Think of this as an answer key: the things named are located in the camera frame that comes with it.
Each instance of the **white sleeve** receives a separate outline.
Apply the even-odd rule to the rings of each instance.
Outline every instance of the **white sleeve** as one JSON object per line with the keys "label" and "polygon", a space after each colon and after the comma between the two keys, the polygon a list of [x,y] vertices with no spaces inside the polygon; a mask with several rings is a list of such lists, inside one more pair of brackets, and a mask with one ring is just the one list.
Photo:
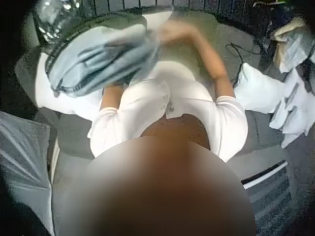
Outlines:
{"label": "white sleeve", "polygon": [[218,156],[227,162],[239,152],[246,141],[248,124],[245,110],[236,98],[221,96],[216,101],[220,122]]}
{"label": "white sleeve", "polygon": [[125,141],[124,127],[116,108],[102,109],[89,132],[91,151],[95,157],[107,149]]}

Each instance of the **gray jacket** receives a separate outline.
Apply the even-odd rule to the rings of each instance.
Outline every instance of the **gray jacket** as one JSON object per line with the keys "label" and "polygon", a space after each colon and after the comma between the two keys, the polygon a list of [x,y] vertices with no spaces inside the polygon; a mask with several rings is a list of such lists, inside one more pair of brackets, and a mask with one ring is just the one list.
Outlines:
{"label": "gray jacket", "polygon": [[47,74],[54,91],[83,96],[117,81],[145,77],[158,60],[158,49],[141,24],[123,30],[97,26],[62,49]]}

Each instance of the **gray cloth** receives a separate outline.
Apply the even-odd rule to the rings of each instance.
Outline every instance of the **gray cloth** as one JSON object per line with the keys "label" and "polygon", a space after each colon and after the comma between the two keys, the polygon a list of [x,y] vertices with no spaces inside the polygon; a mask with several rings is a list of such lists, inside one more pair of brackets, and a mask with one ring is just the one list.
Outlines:
{"label": "gray cloth", "polygon": [[158,60],[158,43],[143,25],[118,31],[95,27],[73,39],[48,74],[54,91],[78,97],[117,81],[144,77]]}
{"label": "gray cloth", "polygon": [[46,160],[50,127],[4,112],[0,123],[0,162],[10,194],[28,205],[54,235]]}

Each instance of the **white stripe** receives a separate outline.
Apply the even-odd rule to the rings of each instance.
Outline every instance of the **white stripe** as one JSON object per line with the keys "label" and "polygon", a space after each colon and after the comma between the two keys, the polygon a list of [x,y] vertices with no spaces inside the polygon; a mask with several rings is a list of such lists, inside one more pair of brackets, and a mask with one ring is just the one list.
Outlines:
{"label": "white stripe", "polygon": [[249,182],[243,185],[243,187],[245,189],[251,188],[253,186],[255,186],[256,184],[259,184],[260,182],[263,182],[264,180],[266,180],[267,178],[269,178],[270,176],[274,175],[275,173],[277,173],[278,171],[280,171],[281,169],[283,169],[284,167],[287,166],[287,162],[284,162],[283,164],[281,164],[280,166],[278,166],[277,168],[275,168],[274,170],[268,172],[267,174]]}

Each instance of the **fabric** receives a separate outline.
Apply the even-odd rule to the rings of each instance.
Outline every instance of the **fabric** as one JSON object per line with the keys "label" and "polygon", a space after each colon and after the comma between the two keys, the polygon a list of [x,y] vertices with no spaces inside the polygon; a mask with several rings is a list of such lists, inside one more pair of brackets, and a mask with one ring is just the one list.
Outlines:
{"label": "fabric", "polygon": [[304,82],[301,79],[297,70],[294,68],[293,70],[290,71],[290,73],[288,73],[288,75],[285,78],[283,94],[284,97],[289,98],[292,95],[295,87],[298,85],[304,86]]}
{"label": "fabric", "polygon": [[313,94],[315,94],[315,64],[311,64],[310,85],[311,85]]}
{"label": "fabric", "polygon": [[273,112],[280,102],[284,93],[284,84],[244,63],[234,92],[245,110],[266,114]]}
{"label": "fabric", "polygon": [[58,97],[50,87],[45,71],[45,62],[48,55],[40,54],[35,78],[35,102],[38,107],[46,107],[64,114],[75,114],[87,120],[94,120],[99,111],[103,89],[96,90],[88,95],[73,98],[64,93]]}
{"label": "fabric", "polygon": [[146,38],[143,25],[95,27],[73,39],[47,74],[54,91],[79,97],[116,81],[143,77],[157,59],[158,43]]}
{"label": "fabric", "polygon": [[174,77],[164,73],[160,69],[164,63],[159,62],[148,79],[124,91],[119,109],[105,108],[99,112],[89,133],[92,153],[97,157],[116,144],[140,137],[164,114],[167,119],[190,114],[203,123],[211,151],[228,161],[243,147],[247,137],[244,108],[229,96],[213,102],[199,82],[181,74]]}
{"label": "fabric", "polygon": [[157,30],[172,15],[172,11],[163,11],[152,14],[143,14],[147,21],[147,30]]}
{"label": "fabric", "polygon": [[305,121],[306,121],[305,112],[302,109],[295,107],[288,116],[287,121],[283,126],[282,132],[284,134],[303,133],[306,126]]}
{"label": "fabric", "polygon": [[28,205],[53,236],[46,159],[50,127],[4,112],[0,123],[0,162],[10,194],[17,203]]}
{"label": "fabric", "polygon": [[285,134],[284,139],[281,143],[281,148],[285,149],[290,143],[292,143],[294,140],[296,140],[301,134],[303,134],[303,133]]}
{"label": "fabric", "polygon": [[308,93],[308,97],[306,100],[306,126],[304,134],[307,136],[311,127],[315,123],[315,96],[312,93]]}
{"label": "fabric", "polygon": [[281,73],[289,72],[308,58],[315,39],[307,26],[298,27],[277,37],[273,61]]}
{"label": "fabric", "polygon": [[295,107],[304,110],[307,104],[308,93],[304,87],[304,82],[300,79],[286,102],[286,109],[292,111]]}
{"label": "fabric", "polygon": [[274,115],[269,123],[269,127],[273,129],[281,129],[284,125],[284,122],[288,116],[288,110],[285,108],[284,98],[281,99],[280,103],[276,107]]}

